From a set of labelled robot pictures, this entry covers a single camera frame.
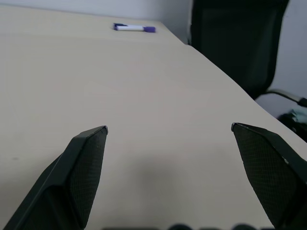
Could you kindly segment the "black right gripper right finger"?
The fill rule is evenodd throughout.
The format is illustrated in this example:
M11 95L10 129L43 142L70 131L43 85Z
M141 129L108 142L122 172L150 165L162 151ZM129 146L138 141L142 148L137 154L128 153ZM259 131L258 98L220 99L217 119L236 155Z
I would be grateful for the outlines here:
M247 178L276 229L307 228L307 162L278 134L242 123L231 127Z

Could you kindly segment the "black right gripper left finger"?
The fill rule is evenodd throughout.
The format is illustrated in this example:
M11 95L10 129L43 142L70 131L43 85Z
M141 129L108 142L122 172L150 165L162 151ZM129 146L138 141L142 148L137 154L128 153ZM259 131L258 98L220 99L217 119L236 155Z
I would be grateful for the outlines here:
M85 229L100 182L107 126L81 132L40 174L6 230Z

